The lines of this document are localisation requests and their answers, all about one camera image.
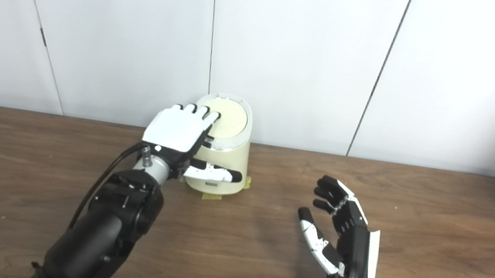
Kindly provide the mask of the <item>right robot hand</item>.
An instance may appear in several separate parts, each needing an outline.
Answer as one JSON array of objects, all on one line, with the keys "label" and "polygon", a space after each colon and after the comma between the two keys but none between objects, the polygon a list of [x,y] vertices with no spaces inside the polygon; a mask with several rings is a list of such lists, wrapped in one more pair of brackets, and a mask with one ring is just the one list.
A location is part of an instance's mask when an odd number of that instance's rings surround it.
[{"label": "right robot hand", "polygon": [[361,203],[340,180],[323,175],[313,192],[313,206],[330,214],[337,234],[329,243],[314,222],[311,210],[298,210],[299,224],[311,254],[326,278],[375,278],[380,231],[371,231]]}]

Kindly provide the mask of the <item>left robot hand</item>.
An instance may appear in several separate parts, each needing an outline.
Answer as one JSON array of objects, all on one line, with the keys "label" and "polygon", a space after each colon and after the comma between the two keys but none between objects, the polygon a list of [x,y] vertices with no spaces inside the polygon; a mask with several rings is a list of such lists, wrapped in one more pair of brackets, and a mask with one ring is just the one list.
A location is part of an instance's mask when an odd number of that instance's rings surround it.
[{"label": "left robot hand", "polygon": [[189,177],[199,180],[240,183],[240,171],[195,158],[203,146],[211,146],[211,128],[221,117],[210,107],[174,105],[160,111],[142,136],[141,157],[136,169],[149,174],[159,184]]}]

